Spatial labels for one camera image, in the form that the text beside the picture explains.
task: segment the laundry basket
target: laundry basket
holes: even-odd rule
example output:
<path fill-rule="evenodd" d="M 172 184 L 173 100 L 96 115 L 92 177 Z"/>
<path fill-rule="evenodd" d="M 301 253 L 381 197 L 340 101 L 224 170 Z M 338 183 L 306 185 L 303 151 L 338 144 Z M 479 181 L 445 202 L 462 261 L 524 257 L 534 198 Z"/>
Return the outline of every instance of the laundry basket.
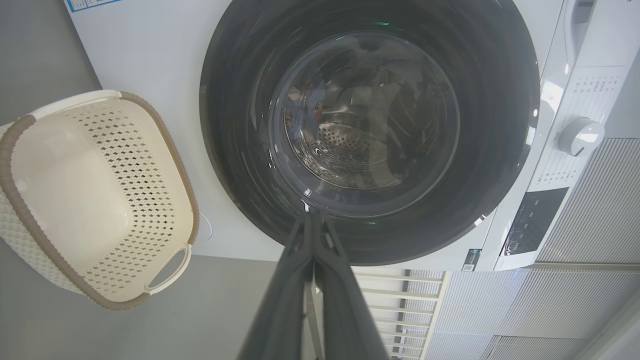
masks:
<path fill-rule="evenodd" d="M 90 92 L 0 136 L 0 236 L 37 272 L 110 309 L 136 306 L 182 275 L 198 211 L 149 103 Z M 184 256 L 180 266 L 151 286 L 174 256 Z"/>

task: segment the white washing machine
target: white washing machine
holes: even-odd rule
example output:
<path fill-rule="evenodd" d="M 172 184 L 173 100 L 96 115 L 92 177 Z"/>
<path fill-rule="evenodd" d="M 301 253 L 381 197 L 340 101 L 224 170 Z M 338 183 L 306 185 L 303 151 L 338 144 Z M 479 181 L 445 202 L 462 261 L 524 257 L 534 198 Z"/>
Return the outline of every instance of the white washing machine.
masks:
<path fill-rule="evenodd" d="M 530 265 L 640 45 L 627 0 L 67 6 L 102 87 L 165 121 L 194 253 L 270 261 L 307 204 L 357 265 Z"/>

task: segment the washing machine drum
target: washing machine drum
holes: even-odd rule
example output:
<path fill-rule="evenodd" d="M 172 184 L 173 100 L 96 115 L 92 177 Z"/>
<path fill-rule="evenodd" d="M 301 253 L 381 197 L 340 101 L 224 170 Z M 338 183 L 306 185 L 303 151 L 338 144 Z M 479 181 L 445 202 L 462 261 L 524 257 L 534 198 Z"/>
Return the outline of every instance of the washing machine drum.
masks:
<path fill-rule="evenodd" d="M 423 256 L 488 216 L 540 101 L 529 32 L 504 0 L 233 0 L 201 89 L 240 210 L 283 243 L 305 206 L 322 209 L 357 265 Z"/>

